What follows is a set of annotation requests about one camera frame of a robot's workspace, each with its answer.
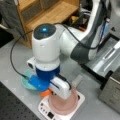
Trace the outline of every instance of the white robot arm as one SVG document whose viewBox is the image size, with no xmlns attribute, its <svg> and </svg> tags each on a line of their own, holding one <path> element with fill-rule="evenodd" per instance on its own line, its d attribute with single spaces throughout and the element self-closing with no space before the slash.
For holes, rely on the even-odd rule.
<svg viewBox="0 0 120 120">
<path fill-rule="evenodd" d="M 63 99 L 67 99 L 71 91 L 68 82 L 57 77 L 60 72 L 60 52 L 80 64 L 87 63 L 96 56 L 108 3 L 109 0 L 93 0 L 85 32 L 48 23 L 39 25 L 33 31 L 32 49 L 35 60 L 29 60 L 28 65 L 32 64 L 40 79 L 50 81 L 49 88 Z"/>
</svg>

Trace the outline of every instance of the cable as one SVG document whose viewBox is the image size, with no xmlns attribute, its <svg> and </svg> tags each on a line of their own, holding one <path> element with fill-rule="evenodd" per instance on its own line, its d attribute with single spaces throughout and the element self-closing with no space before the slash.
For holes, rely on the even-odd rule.
<svg viewBox="0 0 120 120">
<path fill-rule="evenodd" d="M 12 61 L 12 53 L 13 53 L 13 49 L 14 49 L 15 45 L 19 42 L 19 40 L 20 40 L 22 37 L 24 37 L 25 35 L 27 35 L 27 34 L 29 34 L 29 33 L 31 33 L 31 32 L 32 32 L 32 31 L 29 31 L 29 32 L 21 35 L 21 36 L 15 41 L 15 43 L 13 44 L 13 46 L 12 46 L 12 48 L 11 48 L 11 51 L 10 51 L 10 62 L 11 62 L 11 65 L 12 65 L 13 69 L 15 70 L 15 72 L 16 72 L 17 74 L 19 74 L 20 76 L 24 77 L 26 80 L 29 80 L 29 77 L 26 76 L 26 75 L 24 75 L 24 74 L 22 74 L 22 73 L 20 73 L 20 72 L 18 72 L 17 69 L 15 68 L 15 66 L 14 66 L 14 64 L 13 64 L 13 61 Z"/>
<path fill-rule="evenodd" d="M 97 48 L 99 47 L 100 42 L 98 43 L 97 46 L 95 46 L 95 47 L 90 47 L 90 46 L 88 46 L 88 45 L 85 45 L 85 44 L 82 43 L 81 41 L 79 41 L 79 39 L 76 38 L 76 36 L 68 29 L 68 27 L 67 27 L 66 25 L 61 24 L 61 23 L 55 23 L 55 24 L 60 24 L 60 25 L 62 25 L 63 27 L 65 27 L 65 28 L 67 29 L 67 31 L 75 38 L 75 40 L 78 41 L 78 43 L 79 43 L 82 47 L 84 47 L 84 48 L 86 48 L 86 49 L 91 49 L 91 50 L 97 49 Z"/>
</svg>

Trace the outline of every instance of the table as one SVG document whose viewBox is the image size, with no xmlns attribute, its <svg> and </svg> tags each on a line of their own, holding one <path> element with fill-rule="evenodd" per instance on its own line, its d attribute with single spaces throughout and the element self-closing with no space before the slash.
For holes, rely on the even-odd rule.
<svg viewBox="0 0 120 120">
<path fill-rule="evenodd" d="M 25 89 L 21 84 L 21 76 L 13 70 L 10 64 L 10 49 L 14 41 L 0 49 L 0 82 L 2 82 L 14 95 L 16 95 L 41 120 L 45 118 L 38 111 L 41 101 L 39 92 Z M 18 43 L 13 52 L 13 62 L 17 70 L 24 72 L 28 69 L 26 61 L 32 57 L 32 50 Z M 76 62 L 61 55 L 61 74 L 70 82 L 77 75 L 82 76 L 78 91 L 85 95 L 86 101 L 83 109 L 78 110 L 72 120 L 120 120 L 120 115 L 99 100 L 100 85 L 95 78 L 83 70 Z"/>
</svg>

